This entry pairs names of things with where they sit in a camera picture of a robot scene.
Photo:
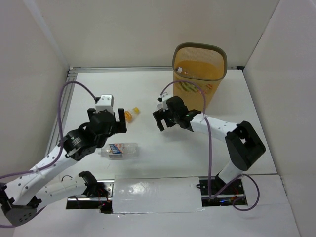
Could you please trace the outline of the red cap cola bottle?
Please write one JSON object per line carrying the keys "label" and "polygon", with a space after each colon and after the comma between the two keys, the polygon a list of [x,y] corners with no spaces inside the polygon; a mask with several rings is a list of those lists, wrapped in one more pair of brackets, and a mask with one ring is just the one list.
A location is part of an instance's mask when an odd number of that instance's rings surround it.
{"label": "red cap cola bottle", "polygon": [[211,93],[211,91],[212,91],[212,88],[213,88],[213,85],[212,84],[206,84],[205,86],[204,86],[204,93],[205,94],[209,94],[209,93]]}

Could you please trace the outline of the clear bottle blue-orange label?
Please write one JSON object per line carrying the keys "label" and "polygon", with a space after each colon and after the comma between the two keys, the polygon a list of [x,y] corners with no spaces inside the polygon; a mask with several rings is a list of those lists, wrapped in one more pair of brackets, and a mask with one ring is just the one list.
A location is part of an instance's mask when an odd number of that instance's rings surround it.
{"label": "clear bottle blue-orange label", "polygon": [[139,155],[139,146],[137,143],[108,143],[97,154],[110,160],[136,158]]}

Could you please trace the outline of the clear bottle blue-white cap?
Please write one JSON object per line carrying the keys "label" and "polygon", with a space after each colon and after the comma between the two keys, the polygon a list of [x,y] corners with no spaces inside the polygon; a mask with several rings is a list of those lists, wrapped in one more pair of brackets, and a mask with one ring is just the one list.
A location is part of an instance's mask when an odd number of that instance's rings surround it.
{"label": "clear bottle blue-white cap", "polygon": [[182,76],[190,77],[190,78],[196,78],[196,74],[188,69],[182,68],[182,67],[176,67],[175,71]]}

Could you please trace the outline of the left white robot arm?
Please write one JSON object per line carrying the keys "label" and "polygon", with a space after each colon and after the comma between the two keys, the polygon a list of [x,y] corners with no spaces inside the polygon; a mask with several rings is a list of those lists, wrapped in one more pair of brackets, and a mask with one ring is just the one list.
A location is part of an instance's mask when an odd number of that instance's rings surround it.
{"label": "left white robot arm", "polygon": [[117,133],[126,133],[124,109],[115,114],[103,110],[88,109],[89,122],[69,131],[58,145],[26,175],[1,183],[0,204],[4,216],[13,227],[31,221],[46,206],[63,198],[84,195],[92,197],[104,185],[97,182],[89,171],[82,171],[72,178],[49,184],[58,174],[75,165],[85,156],[105,145],[107,139]]}

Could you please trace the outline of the silver tape sheet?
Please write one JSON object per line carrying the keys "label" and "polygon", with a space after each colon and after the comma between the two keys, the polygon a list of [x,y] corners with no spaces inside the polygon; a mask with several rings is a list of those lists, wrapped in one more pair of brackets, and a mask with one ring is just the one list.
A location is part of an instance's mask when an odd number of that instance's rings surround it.
{"label": "silver tape sheet", "polygon": [[114,182],[114,214],[191,213],[203,210],[197,177],[120,179]]}

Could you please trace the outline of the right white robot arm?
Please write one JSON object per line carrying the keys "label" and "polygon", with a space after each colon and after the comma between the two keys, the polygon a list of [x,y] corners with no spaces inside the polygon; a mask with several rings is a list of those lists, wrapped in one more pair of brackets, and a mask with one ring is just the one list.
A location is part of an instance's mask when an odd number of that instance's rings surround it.
{"label": "right white robot arm", "polygon": [[216,190],[222,194],[231,190],[232,180],[247,171],[266,151],[249,122],[232,123],[204,115],[199,110],[189,110],[178,96],[161,95],[153,116],[160,131],[178,125],[191,132],[210,134],[226,143],[230,161],[214,178]]}

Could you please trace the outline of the orange label small bottle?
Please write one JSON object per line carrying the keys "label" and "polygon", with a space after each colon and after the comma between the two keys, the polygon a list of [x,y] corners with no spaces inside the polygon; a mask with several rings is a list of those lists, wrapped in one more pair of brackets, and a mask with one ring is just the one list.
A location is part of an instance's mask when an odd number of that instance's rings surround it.
{"label": "orange label small bottle", "polygon": [[135,119],[138,117],[138,115],[141,113],[140,109],[138,107],[134,107],[129,110],[124,111],[125,120],[127,123],[132,123],[135,121]]}

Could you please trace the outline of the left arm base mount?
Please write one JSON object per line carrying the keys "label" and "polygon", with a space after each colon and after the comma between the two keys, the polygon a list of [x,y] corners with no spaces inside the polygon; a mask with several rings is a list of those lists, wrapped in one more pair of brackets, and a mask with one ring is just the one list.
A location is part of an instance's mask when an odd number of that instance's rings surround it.
{"label": "left arm base mount", "polygon": [[91,196],[72,196],[67,199],[67,210],[97,210],[113,214],[112,200],[114,180],[98,180],[98,189]]}

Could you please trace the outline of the orange mesh waste bin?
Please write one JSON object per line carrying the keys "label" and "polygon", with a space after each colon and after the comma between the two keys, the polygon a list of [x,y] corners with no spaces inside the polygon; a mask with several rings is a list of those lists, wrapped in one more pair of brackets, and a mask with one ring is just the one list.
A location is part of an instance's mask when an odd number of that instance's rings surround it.
{"label": "orange mesh waste bin", "polygon": [[[188,69],[196,74],[196,78],[182,76],[175,71],[176,67]],[[186,42],[175,49],[172,58],[173,95],[179,96],[189,110],[202,111],[207,107],[218,86],[227,73],[227,56],[224,50],[217,46]],[[196,93],[185,92],[181,83],[188,82],[198,87]],[[204,93],[204,86],[212,84],[211,93]]]}

